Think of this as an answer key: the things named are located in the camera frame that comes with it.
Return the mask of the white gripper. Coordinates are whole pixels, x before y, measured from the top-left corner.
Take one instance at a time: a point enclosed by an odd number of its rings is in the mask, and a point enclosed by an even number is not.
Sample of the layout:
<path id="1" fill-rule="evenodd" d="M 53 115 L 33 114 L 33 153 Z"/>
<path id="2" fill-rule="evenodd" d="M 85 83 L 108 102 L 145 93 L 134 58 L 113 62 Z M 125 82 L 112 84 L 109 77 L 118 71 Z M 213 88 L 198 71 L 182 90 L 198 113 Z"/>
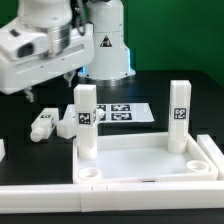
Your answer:
<path id="1" fill-rule="evenodd" d="M 12 94 L 24 90 L 29 102 L 34 101 L 31 86 L 63 75 L 67 86 L 72 86 L 77 68 L 94 58 L 93 25 L 87 23 L 84 32 L 70 23 L 53 28 L 27 25 L 49 38 L 49 50 L 40 55 L 27 56 L 15 61 L 0 52 L 0 92 Z"/>

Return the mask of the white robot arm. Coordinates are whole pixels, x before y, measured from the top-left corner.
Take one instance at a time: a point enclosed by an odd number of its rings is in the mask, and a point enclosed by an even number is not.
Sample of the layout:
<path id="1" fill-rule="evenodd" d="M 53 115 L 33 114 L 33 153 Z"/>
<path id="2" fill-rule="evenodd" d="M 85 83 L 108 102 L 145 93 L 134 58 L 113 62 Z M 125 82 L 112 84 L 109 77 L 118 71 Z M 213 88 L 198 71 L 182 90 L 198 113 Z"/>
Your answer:
<path id="1" fill-rule="evenodd" d="M 24 91 L 77 76 L 98 85 L 132 80 L 121 0 L 19 0 L 0 28 L 0 92 Z"/>

